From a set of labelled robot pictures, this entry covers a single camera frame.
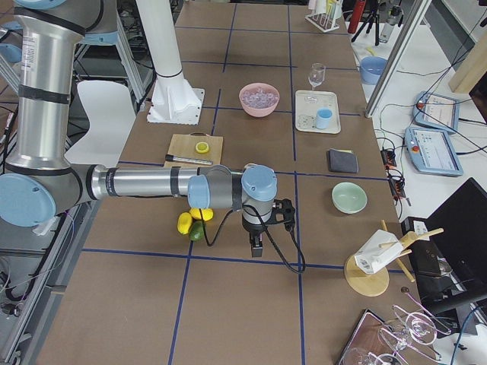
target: blue bowl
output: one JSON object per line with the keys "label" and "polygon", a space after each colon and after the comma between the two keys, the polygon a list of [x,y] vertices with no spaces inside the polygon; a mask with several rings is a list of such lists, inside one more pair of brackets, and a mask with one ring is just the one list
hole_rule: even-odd
{"label": "blue bowl", "polygon": [[384,72],[387,60],[382,57],[365,57],[360,62],[360,76],[362,83],[375,85]]}

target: green bowl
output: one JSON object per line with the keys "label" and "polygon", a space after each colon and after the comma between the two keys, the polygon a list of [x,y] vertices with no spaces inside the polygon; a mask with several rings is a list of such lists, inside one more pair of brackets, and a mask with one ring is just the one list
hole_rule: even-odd
{"label": "green bowl", "polygon": [[360,186],[351,182],[341,182],[332,191],[335,207],[346,214],[358,213],[367,205],[367,195]]}

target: tripod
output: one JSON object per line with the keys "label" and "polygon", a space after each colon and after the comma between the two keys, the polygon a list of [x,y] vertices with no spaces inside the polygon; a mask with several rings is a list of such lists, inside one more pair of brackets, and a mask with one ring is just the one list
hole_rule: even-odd
{"label": "tripod", "polygon": [[357,37],[360,35],[360,32],[367,26],[367,30],[365,31],[366,34],[371,32],[372,26],[375,23],[375,45],[379,45],[379,20],[380,15],[378,13],[379,10],[379,0],[371,0],[371,12],[369,13],[365,22],[360,26],[358,32],[353,36],[351,42],[355,42]]}

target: white tray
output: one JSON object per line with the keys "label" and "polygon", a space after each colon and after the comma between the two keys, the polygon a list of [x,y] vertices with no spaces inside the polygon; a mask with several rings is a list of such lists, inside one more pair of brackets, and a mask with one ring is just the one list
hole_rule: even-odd
{"label": "white tray", "polygon": [[[337,134],[342,130],[340,126],[340,115],[338,110],[338,99],[335,93],[328,91],[314,91],[313,96],[318,99],[316,103],[309,103],[306,97],[310,94],[309,90],[296,91],[296,129],[302,132]],[[319,108],[331,109],[333,115],[328,127],[318,129],[314,126],[314,120]]]}

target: wooden cutting board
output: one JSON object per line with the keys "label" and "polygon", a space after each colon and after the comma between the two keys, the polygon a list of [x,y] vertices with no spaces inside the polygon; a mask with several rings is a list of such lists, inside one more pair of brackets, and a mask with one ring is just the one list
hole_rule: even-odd
{"label": "wooden cutting board", "polygon": [[[210,146],[210,151],[206,154],[196,152],[195,146],[198,142],[206,142]],[[173,135],[170,140],[168,154],[175,157],[197,158],[200,160],[210,160],[213,165],[221,162],[221,150],[223,148],[223,137],[214,135]],[[198,165],[195,163],[166,162],[164,167],[209,167],[209,165]]]}

